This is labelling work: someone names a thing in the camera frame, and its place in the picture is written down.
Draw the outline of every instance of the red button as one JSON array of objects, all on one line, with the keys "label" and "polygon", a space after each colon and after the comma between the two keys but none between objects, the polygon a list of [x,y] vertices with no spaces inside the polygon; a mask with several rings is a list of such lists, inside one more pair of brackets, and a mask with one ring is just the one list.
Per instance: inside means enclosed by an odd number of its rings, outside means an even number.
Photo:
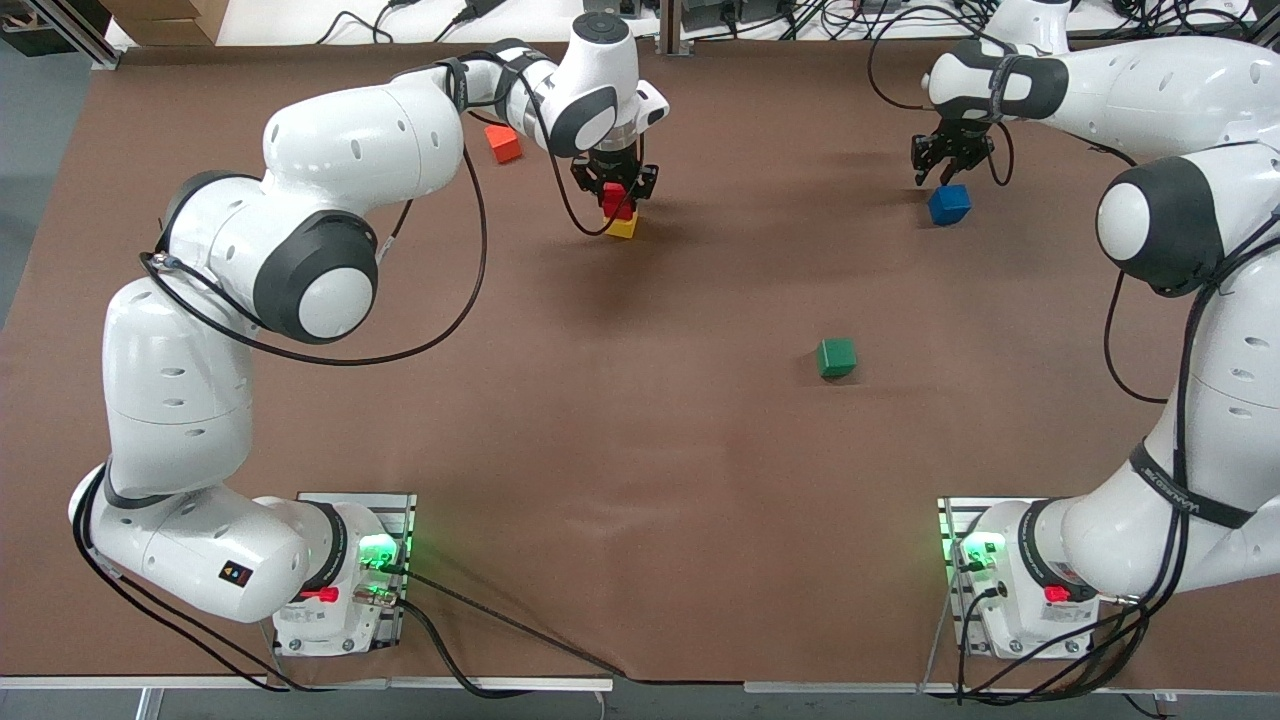
[{"label": "red button", "polygon": [[1044,588],[1044,600],[1050,602],[1066,602],[1071,600],[1071,593],[1062,585],[1048,585]]},{"label": "red button", "polygon": [[298,593],[302,597],[317,597],[320,602],[338,602],[338,588],[328,587],[320,588],[317,591],[306,591]]}]

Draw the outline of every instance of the green cube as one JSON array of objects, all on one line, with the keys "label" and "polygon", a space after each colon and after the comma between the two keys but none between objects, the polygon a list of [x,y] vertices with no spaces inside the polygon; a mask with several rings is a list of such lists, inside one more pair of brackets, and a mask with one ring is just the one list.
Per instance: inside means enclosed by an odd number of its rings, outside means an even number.
[{"label": "green cube", "polygon": [[842,378],[858,366],[854,341],[847,337],[828,337],[818,343],[818,374],[824,378]]}]

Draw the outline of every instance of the cardboard box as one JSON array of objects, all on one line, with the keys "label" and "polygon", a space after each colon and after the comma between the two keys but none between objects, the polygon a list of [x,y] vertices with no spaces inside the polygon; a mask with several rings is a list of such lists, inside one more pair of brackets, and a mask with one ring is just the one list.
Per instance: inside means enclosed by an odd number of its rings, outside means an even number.
[{"label": "cardboard box", "polygon": [[200,10],[198,17],[145,20],[115,15],[115,22],[138,45],[214,45],[229,0],[187,1]]},{"label": "cardboard box", "polygon": [[134,20],[178,20],[198,18],[191,0],[99,0],[113,15]]}]

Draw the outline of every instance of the blue cube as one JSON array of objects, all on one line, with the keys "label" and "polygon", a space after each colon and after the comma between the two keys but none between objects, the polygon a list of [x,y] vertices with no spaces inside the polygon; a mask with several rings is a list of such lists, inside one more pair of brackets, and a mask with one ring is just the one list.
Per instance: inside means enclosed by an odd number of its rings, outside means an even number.
[{"label": "blue cube", "polygon": [[943,184],[929,196],[929,217],[936,225],[954,225],[969,211],[969,191],[963,184]]}]

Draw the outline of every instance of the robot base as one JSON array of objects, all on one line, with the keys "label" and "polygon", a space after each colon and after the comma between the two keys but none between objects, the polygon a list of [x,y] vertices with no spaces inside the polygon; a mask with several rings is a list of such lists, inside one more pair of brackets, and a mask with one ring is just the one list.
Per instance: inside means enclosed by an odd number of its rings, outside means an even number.
[{"label": "robot base", "polygon": [[[978,602],[969,621],[969,647],[964,648],[969,655],[1016,660],[1073,629],[1079,634],[1044,648],[1036,659],[1074,660],[1091,648],[1085,628],[1098,619],[1098,600],[1050,602],[1021,561],[1018,528],[1029,502],[973,497],[938,501],[943,553],[951,561],[947,570],[952,573],[951,612],[957,643],[973,598],[988,589],[996,592]],[[980,562],[983,569],[966,570],[973,562]]]},{"label": "robot base", "polygon": [[[403,577],[372,570],[367,561],[408,561],[416,496],[301,493],[298,500],[328,502],[338,510],[347,523],[348,552],[330,585],[338,591],[337,600],[308,597],[271,616],[275,652],[284,657],[332,657],[397,644],[401,611],[393,602],[403,593]],[[362,591],[361,600],[356,600],[356,591]],[[387,600],[371,601],[370,594]]]}]

